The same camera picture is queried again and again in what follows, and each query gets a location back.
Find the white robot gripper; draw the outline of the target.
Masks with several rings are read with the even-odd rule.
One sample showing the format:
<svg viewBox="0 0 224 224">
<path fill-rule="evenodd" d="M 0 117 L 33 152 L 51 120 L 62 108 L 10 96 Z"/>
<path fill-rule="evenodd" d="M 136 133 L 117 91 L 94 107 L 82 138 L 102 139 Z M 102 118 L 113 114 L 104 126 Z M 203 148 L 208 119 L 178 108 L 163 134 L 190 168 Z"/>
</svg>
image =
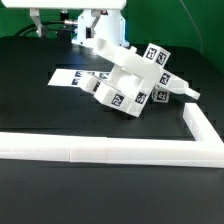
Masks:
<svg viewBox="0 0 224 224">
<path fill-rule="evenodd" d="M 1 0 L 8 8 L 30 8 L 30 17 L 37 27 L 39 37 L 45 37 L 44 26 L 37 8 L 48 9 L 92 9 L 87 15 L 86 38 L 93 38 L 101 11 L 96 9 L 123 9 L 126 0 Z"/>
</svg>

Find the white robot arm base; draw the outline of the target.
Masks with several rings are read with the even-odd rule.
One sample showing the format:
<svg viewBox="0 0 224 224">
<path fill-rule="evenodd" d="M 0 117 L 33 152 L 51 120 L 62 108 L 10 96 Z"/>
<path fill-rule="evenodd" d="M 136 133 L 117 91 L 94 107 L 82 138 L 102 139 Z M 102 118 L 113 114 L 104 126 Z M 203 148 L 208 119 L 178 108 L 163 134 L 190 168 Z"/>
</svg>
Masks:
<svg viewBox="0 0 224 224">
<path fill-rule="evenodd" d="M 78 16 L 77 35 L 72 43 L 88 48 L 93 48 L 97 39 L 102 38 L 117 46 L 128 47 L 125 39 L 126 21 L 119 10 L 101 10 L 100 19 L 95 27 L 93 38 L 86 38 L 87 15 L 91 10 L 84 10 Z"/>
</svg>

